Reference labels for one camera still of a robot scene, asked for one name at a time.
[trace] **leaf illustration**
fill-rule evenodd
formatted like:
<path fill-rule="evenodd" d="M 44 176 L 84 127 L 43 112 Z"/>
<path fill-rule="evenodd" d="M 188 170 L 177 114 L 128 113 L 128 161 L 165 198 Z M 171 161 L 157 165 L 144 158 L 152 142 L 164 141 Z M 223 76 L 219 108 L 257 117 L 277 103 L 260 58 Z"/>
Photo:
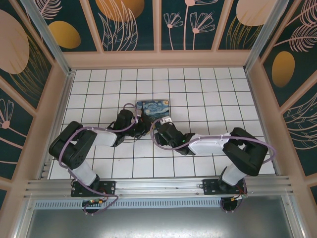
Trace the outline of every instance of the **leaf illustration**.
<path fill-rule="evenodd" d="M 54 19 L 62 8 L 60 5 L 61 0 L 35 0 L 35 4 L 38 7 L 41 16 L 48 20 Z"/>
<path fill-rule="evenodd" d="M 317 0 L 305 0 L 299 16 L 304 25 L 315 25 L 317 22 Z"/>

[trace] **floor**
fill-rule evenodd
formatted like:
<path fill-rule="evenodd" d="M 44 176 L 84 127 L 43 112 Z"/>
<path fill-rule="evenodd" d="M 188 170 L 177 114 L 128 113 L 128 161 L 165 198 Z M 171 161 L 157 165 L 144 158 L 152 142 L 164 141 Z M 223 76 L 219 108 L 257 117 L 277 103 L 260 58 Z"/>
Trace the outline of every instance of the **floor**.
<path fill-rule="evenodd" d="M 216 135 L 241 127 L 264 141 L 243 68 L 78 70 L 61 129 L 73 120 L 107 127 L 125 103 L 142 100 L 169 100 L 171 118 L 183 133 Z M 125 142 L 117 148 L 91 148 L 86 160 L 100 178 L 218 176 L 231 164 L 226 156 L 182 156 L 158 149 L 149 135 Z M 274 173 L 272 162 L 260 171 Z M 49 179 L 69 178 L 54 160 Z"/>

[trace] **floral line drawing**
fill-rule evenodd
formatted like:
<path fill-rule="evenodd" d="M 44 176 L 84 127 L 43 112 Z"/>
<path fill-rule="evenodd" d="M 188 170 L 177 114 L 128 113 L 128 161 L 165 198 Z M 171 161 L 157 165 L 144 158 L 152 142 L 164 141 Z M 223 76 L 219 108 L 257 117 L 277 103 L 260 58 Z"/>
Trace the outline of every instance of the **floral line drawing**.
<path fill-rule="evenodd" d="M 14 130 L 10 127 L 10 121 L 11 121 L 11 118 L 13 115 L 13 109 L 14 109 L 14 103 L 12 101 L 8 100 L 7 105 L 6 105 L 4 99 L 3 98 L 0 99 L 0 129 L 9 129 L 9 130 L 12 130 L 13 132 L 17 133 L 18 135 L 26 137 L 26 135 Z M 15 144 L 15 143 L 8 141 L 4 138 L 0 137 L 0 140 L 9 144 L 9 145 L 15 146 L 19 149 L 23 148 L 23 146 Z"/>
<path fill-rule="evenodd" d="M 306 103 L 292 107 L 284 117 L 296 149 L 309 150 L 317 147 L 317 93 Z"/>
<path fill-rule="evenodd" d="M 294 30 L 290 39 L 276 43 L 274 47 L 289 42 L 292 51 L 308 52 L 317 43 L 317 0 L 305 0 L 301 13 L 286 26 L 298 18 L 302 25 Z"/>
<path fill-rule="evenodd" d="M 188 9 L 190 6 L 195 5 L 208 5 L 212 3 L 216 3 L 218 0 L 185 0 L 186 3 L 186 13 L 185 13 L 185 24 L 184 24 L 184 38 L 183 38 L 183 44 L 184 44 L 184 50 L 186 50 L 186 26 L 187 26 L 187 17 L 188 17 Z"/>
<path fill-rule="evenodd" d="M 165 13 L 163 16 L 164 16 L 165 23 L 168 27 L 170 46 L 172 47 L 172 50 L 174 50 L 170 30 L 171 30 L 171 28 L 182 26 L 183 21 L 181 21 L 181 17 L 179 15 L 179 13 L 177 13 L 177 14 L 172 13 L 170 16 L 168 13 Z"/>
<path fill-rule="evenodd" d="M 214 24 L 212 25 L 213 18 L 212 13 L 201 13 L 197 18 L 197 12 L 190 14 L 190 23 L 192 25 L 194 39 L 193 39 L 193 50 L 195 49 L 195 37 L 196 34 L 213 31 Z"/>
<path fill-rule="evenodd" d="M 121 1 L 122 13 L 114 0 L 109 0 L 109 6 L 100 0 L 101 6 L 108 17 L 104 18 L 98 13 L 104 27 L 102 45 L 106 51 L 127 51 L 131 46 L 135 50 L 138 43 L 138 27 L 133 12 L 127 9 Z"/>

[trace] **purple cable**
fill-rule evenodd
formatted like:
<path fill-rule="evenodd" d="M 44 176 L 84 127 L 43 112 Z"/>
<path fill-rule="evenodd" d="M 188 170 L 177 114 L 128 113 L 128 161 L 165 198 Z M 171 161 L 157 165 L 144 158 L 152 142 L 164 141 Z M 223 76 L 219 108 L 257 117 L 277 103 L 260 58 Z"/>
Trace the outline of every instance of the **purple cable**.
<path fill-rule="evenodd" d="M 95 213 L 92 213 L 92 214 L 91 214 L 92 216 L 93 216 L 93 214 L 97 214 L 97 213 L 100 213 L 100 212 L 102 212 L 102 211 L 105 211 L 108 207 L 110 207 L 112 204 L 114 204 L 114 203 L 119 199 L 119 197 L 118 197 L 117 195 L 114 195 L 114 194 L 106 194 L 106 193 L 98 192 L 98 191 L 95 191 L 95 190 L 89 188 L 87 185 L 85 185 L 83 182 L 81 182 L 81 180 L 72 172 L 72 170 L 71 170 L 68 166 L 63 165 L 62 162 L 61 162 L 61 160 L 62 160 L 62 157 L 63 157 L 63 155 L 64 155 L 64 153 L 65 153 L 65 150 L 66 150 L 67 146 L 68 146 L 68 145 L 70 144 L 70 142 L 74 139 L 74 137 L 75 137 L 78 133 L 82 132 L 83 130 L 93 129 L 93 130 L 102 130 L 102 131 L 111 131 L 111 132 L 123 132 L 123 131 L 126 131 L 126 130 L 130 129 L 130 128 L 135 124 L 135 122 L 137 121 L 137 109 L 136 109 L 135 105 L 133 105 L 132 103 L 127 103 L 127 104 L 125 104 L 125 105 L 123 106 L 123 108 L 125 109 L 125 107 L 126 107 L 127 105 L 133 106 L 133 107 L 134 107 L 134 110 L 135 110 L 134 121 L 131 123 L 131 125 L 129 125 L 128 127 L 126 127 L 125 129 L 122 129 L 122 130 L 110 130 L 110 129 L 100 128 L 100 127 L 93 127 L 93 126 L 82 127 L 82 128 L 80 128 L 80 129 L 78 129 L 77 131 L 75 131 L 75 133 L 70 136 L 70 138 L 66 141 L 65 145 L 63 146 L 63 148 L 62 148 L 62 150 L 61 150 L 61 152 L 60 152 L 60 154 L 59 154 L 58 164 L 59 164 L 62 168 L 65 168 L 65 169 L 69 172 L 69 174 L 70 174 L 71 176 L 73 176 L 73 177 L 76 179 L 76 181 L 78 181 L 85 189 L 87 189 L 88 191 L 93 192 L 93 193 L 95 193 L 95 194 L 98 194 L 98 195 L 100 195 L 100 196 L 103 196 L 103 197 L 115 197 L 115 198 L 116 198 L 116 199 L 115 199 L 114 201 L 112 201 L 107 207 L 105 207 L 105 208 L 103 208 L 103 209 L 100 209 L 100 210 L 98 210 L 98 211 L 95 212 Z"/>
<path fill-rule="evenodd" d="M 159 144 L 157 144 L 157 142 L 156 142 L 155 139 L 153 138 L 154 125 L 155 125 L 158 121 L 160 121 L 160 120 L 161 120 L 161 119 L 156 119 L 156 120 L 152 123 L 151 128 L 150 128 L 150 136 L 151 136 L 151 139 L 152 139 L 153 143 L 154 143 L 157 147 L 159 147 L 159 148 L 161 148 L 161 149 L 163 149 L 163 150 L 178 150 L 178 149 L 181 149 L 181 148 L 183 148 L 183 147 L 189 145 L 190 143 L 193 143 L 193 142 L 199 141 L 199 140 L 206 140 L 206 139 L 235 139 L 235 140 L 247 140 L 247 141 L 255 142 L 255 143 L 258 143 L 258 144 L 261 144 L 261 145 L 265 145 L 266 147 L 270 148 L 270 149 L 273 151 L 273 155 L 272 155 L 270 158 L 268 158 L 267 160 L 263 161 L 263 164 L 265 164 L 265 163 L 271 161 L 271 160 L 274 158 L 274 156 L 276 155 L 276 149 L 275 149 L 273 146 L 271 146 L 270 144 L 267 144 L 267 143 L 265 143 L 265 142 L 263 142 L 263 141 L 260 141 L 260 140 L 257 140 L 257 139 L 252 139 L 252 138 L 242 137 L 242 136 L 241 136 L 241 137 L 240 137 L 240 136 L 231 136 L 231 135 L 230 135 L 230 136 L 223 136 L 223 135 L 206 135 L 206 136 L 202 136 L 202 137 L 196 138 L 196 139 L 194 139 L 194 140 L 188 141 L 188 142 L 186 142 L 186 143 L 184 143 L 184 144 L 182 144 L 182 145 L 180 145 L 180 146 L 174 147 L 174 148 L 165 148 L 165 147 L 160 146 Z"/>

